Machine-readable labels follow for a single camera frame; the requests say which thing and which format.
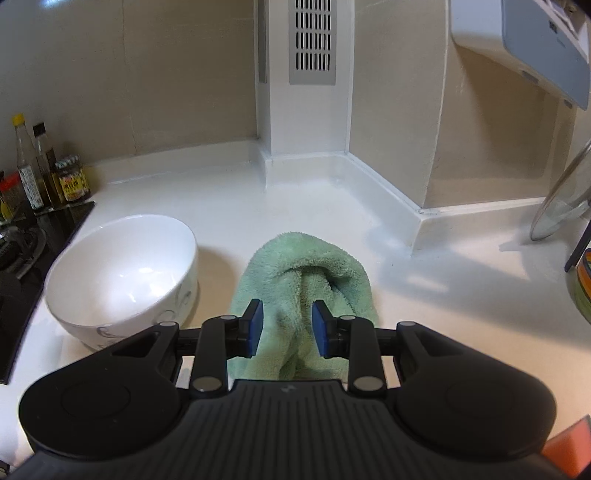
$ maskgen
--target bottle with yellow cap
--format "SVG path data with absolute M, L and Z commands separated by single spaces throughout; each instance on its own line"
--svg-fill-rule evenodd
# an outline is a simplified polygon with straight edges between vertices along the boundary
M 43 210 L 49 205 L 49 198 L 39 171 L 37 152 L 25 126 L 24 115 L 19 113 L 13 116 L 12 124 L 17 134 L 17 169 L 21 176 L 22 186 L 32 209 Z

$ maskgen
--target green cloth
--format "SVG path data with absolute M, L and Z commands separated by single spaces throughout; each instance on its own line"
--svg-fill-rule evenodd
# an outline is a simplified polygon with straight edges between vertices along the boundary
M 378 314 L 363 266 L 340 248 L 304 233 L 284 233 L 263 245 L 240 279 L 230 312 L 241 315 L 261 299 L 264 328 L 252 359 L 228 362 L 232 378 L 253 380 L 346 380 L 348 361 L 324 359 L 311 326 L 312 303 L 324 300 L 331 313 L 371 320 Z

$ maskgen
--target yellow jar label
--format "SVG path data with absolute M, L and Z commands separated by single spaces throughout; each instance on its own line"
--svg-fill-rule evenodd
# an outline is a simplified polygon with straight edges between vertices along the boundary
M 68 202 L 74 202 L 88 191 L 85 178 L 78 173 L 61 176 L 60 185 Z

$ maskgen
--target countertop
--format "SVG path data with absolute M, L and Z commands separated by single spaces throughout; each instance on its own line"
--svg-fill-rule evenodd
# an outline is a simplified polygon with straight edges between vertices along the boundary
M 573 274 L 562 270 L 581 225 L 536 244 L 518 230 L 411 256 L 344 187 L 311 181 L 265 191 L 249 164 L 110 184 L 94 200 L 76 239 L 138 213 L 170 215 L 192 228 L 201 295 L 191 326 L 226 313 L 261 245 L 279 233 L 301 231 L 338 245 L 364 265 L 381 326 L 414 320 L 535 375 L 556 397 L 554 432 L 591 411 L 591 325 L 571 299 Z M 88 354 L 42 299 L 12 380 L 0 385 L 0 459 L 18 465 L 31 454 L 17 417 L 24 390 Z M 384 362 L 389 384 L 397 385 L 391 359 Z

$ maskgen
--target yellow bottle cap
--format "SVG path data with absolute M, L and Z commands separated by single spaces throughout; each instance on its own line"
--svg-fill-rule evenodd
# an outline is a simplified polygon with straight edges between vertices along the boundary
M 15 116 L 12 117 L 12 124 L 15 127 L 22 125 L 25 122 L 25 116 L 22 113 L 17 113 Z

